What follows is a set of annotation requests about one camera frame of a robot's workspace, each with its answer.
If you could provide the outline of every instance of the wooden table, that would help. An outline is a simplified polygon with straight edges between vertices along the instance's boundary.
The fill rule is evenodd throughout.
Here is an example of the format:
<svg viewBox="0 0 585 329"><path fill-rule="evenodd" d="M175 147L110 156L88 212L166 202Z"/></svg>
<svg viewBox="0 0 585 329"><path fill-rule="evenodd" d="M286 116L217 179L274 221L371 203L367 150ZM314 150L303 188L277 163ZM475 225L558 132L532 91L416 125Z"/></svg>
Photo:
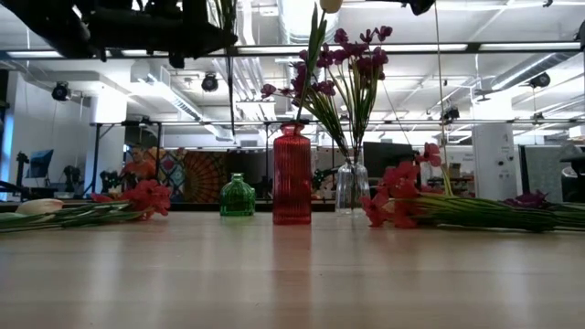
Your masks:
<svg viewBox="0 0 585 329"><path fill-rule="evenodd" d="M173 213L0 236L0 328L585 328L585 235Z"/></svg>

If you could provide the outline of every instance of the glass vase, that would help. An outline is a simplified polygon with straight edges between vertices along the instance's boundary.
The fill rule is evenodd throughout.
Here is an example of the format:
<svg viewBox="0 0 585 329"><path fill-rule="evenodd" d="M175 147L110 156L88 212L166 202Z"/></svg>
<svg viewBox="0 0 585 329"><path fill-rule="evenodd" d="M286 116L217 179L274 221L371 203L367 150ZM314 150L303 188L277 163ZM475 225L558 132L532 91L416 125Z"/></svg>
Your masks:
<svg viewBox="0 0 585 329"><path fill-rule="evenodd" d="M311 224L311 141L301 135L300 123L285 123L274 140L272 222Z"/></svg>
<svg viewBox="0 0 585 329"><path fill-rule="evenodd" d="M251 216L256 207L256 193L244 182L244 175L231 174L231 182L221 189L221 216Z"/></svg>
<svg viewBox="0 0 585 329"><path fill-rule="evenodd" d="M359 161L349 158L337 171L335 211L352 214L356 209L361 209L359 198L362 196L370 196L367 169Z"/></svg>

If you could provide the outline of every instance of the flower bouquet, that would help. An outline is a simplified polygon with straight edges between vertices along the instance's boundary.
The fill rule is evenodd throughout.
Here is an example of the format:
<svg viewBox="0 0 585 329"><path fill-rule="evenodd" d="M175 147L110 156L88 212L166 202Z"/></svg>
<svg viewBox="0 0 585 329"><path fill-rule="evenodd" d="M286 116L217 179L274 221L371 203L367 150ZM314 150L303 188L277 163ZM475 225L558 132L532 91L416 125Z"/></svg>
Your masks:
<svg viewBox="0 0 585 329"><path fill-rule="evenodd" d="M309 111L325 127L337 143L340 153L346 158L346 165L339 169L337 176L336 208L346 212L358 206L360 197L369 195L367 170L359 163L362 140L374 108L378 81L385 78L384 65L388 56L381 47L372 49L376 37L381 43L392 34L391 27L377 27L367 30L361 42L349 42L343 28L335 32L335 42L340 45L335 51L323 43L324 24L314 28L309 49L299 54L302 60L293 66L297 76L291 80L291 88L277 89L267 84L262 89L262 97L272 95L287 97L292 104ZM317 37L313 42L313 32ZM347 108L347 113L338 110L335 95L339 94ZM341 121L346 114L347 123ZM344 126L349 126L349 141L344 134Z"/></svg>
<svg viewBox="0 0 585 329"><path fill-rule="evenodd" d="M417 162L441 165L439 148L425 145L425 153ZM396 228L418 225L459 226L467 228L511 228L531 232L550 230L585 230L585 205L552 204L539 191L516 199L494 201L482 198L453 196L449 177L443 170L445 194L427 186L416 187L418 164L407 161L389 168L373 199L364 197L362 207L371 227L392 221Z"/></svg>
<svg viewBox="0 0 585 329"><path fill-rule="evenodd" d="M149 219L167 215L170 191L155 180L142 181L131 191L109 198L93 196L97 203L63 209L56 199L28 201L15 213L0 214L0 233L46 228L77 228Z"/></svg>

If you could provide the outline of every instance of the white tulip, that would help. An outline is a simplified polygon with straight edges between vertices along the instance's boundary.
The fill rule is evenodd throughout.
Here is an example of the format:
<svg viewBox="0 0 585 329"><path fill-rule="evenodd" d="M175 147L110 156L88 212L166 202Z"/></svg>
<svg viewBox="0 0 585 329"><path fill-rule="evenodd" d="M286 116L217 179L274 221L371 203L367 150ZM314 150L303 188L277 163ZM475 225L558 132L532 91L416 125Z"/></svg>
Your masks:
<svg viewBox="0 0 585 329"><path fill-rule="evenodd" d="M319 0L319 5L327 14L335 14L339 11L343 2L344 0Z"/></svg>
<svg viewBox="0 0 585 329"><path fill-rule="evenodd" d="M39 199L27 201L18 206L17 214L41 215L51 213L63 208L63 201L57 199Z"/></svg>

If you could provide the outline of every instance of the ceiling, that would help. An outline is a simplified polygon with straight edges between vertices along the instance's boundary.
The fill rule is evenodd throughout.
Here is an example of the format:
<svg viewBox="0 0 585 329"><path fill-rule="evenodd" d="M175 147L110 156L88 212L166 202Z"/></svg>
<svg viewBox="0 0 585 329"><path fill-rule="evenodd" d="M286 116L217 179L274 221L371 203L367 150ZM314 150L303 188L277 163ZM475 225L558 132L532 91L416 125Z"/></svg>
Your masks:
<svg viewBox="0 0 585 329"><path fill-rule="evenodd" d="M298 24L303 24L307 17L304 13L311 11L313 0L282 1L296 1L294 10L297 11L294 14L298 16ZM414 16L408 8L400 8L397 4L345 0L338 16L338 26L347 31L350 40L358 39L359 33L367 28L391 26L393 34L387 40L389 43L571 40L583 20L585 0L556 0L551 7L543 7L542 3L541 0L440 0L437 6L437 22L433 9L424 15ZM251 34L255 44L282 43L278 14L276 0L251 0ZM41 49L47 48L47 45L41 38L28 32L26 26L9 11L0 8L0 49L28 48ZM385 67L388 78L378 86L375 112L371 120L393 118L393 109L403 119L426 119L429 113L434 114L441 109L436 106L441 98L458 90L466 81L499 76L532 55L534 54L442 54L440 61L436 55L391 55L390 62ZM284 59L258 59L265 82L280 88L287 86L288 64L282 63ZM185 69L172 69L165 59L151 58L141 60L140 66L146 62L156 77L159 77L160 68L164 68L163 72L168 71L171 76L170 87L179 91L187 102L197 107L206 120L225 121L230 117L227 83L218 75L217 91L204 92L200 87L205 73L216 71L213 61L213 58L191 59L186 61ZM29 63L29 74L34 80L43 80L46 74L41 70L96 71L130 92L133 101L129 103L129 113L142 113L158 120L175 121L177 109L163 97L153 93L149 86L138 82L133 69L133 66L137 67L135 65L134 59L111 59L106 63L98 60L37 60ZM582 54L547 70L547 74L551 77L551 85L543 90L536 89L536 97L532 97L533 90L529 87L515 86L507 91L513 97L514 116L528 118L534 110L562 104L583 95L585 83L582 77ZM252 76L247 71L243 75L245 83L255 90ZM454 101L458 101L462 117L470 117L469 108L472 103L467 92L469 89L463 90L465 92L462 94L467 97ZM274 114L285 114L287 102L280 99L275 101ZM575 117L584 110L585 105L577 103L549 117ZM242 113L240 118L249 121L252 117L253 114ZM565 128L567 127L557 125L549 130L562 133ZM378 126L378 129L398 127Z"/></svg>

